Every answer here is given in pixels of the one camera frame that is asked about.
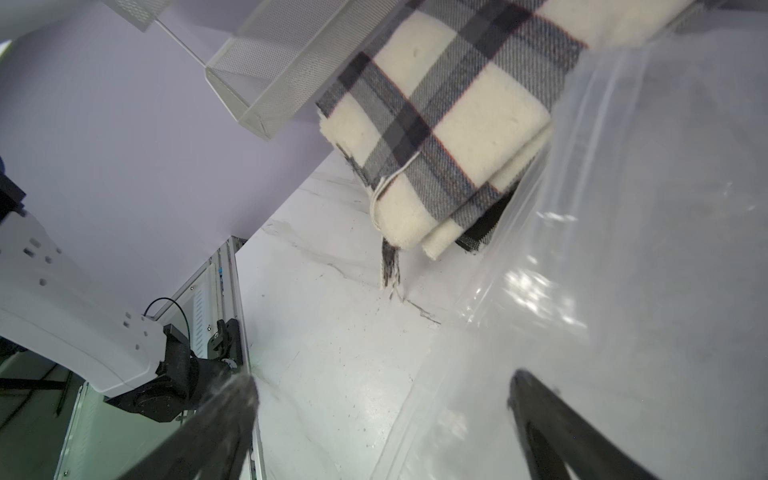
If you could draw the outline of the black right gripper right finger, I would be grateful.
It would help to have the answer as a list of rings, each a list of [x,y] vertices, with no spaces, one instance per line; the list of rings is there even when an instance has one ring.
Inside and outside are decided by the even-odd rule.
[[[531,372],[510,380],[511,411],[533,479],[653,479]]]

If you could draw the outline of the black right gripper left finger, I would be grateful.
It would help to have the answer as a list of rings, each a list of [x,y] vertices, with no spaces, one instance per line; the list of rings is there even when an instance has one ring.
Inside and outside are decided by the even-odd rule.
[[[254,378],[230,377],[190,420],[121,477],[238,479],[253,445],[258,408]]]

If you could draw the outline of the clear plastic vacuum bag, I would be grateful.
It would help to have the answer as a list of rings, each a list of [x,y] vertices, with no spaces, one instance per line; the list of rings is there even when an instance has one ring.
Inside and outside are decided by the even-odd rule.
[[[767,475],[767,15],[581,56],[376,479],[533,479],[535,375],[653,479]]]

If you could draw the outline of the cream black plaid scarf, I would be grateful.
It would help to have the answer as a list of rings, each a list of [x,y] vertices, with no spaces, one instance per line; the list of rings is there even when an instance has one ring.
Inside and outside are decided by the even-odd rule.
[[[410,1],[317,100],[385,243],[439,256],[545,142],[588,49],[637,45],[684,1]]]

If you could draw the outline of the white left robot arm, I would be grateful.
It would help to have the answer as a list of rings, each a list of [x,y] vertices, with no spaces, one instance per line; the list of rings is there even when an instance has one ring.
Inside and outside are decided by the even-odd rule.
[[[77,374],[106,403],[156,422],[198,408],[215,381],[244,364],[234,319],[208,353],[192,334],[126,307],[67,257],[1,177],[1,336]]]

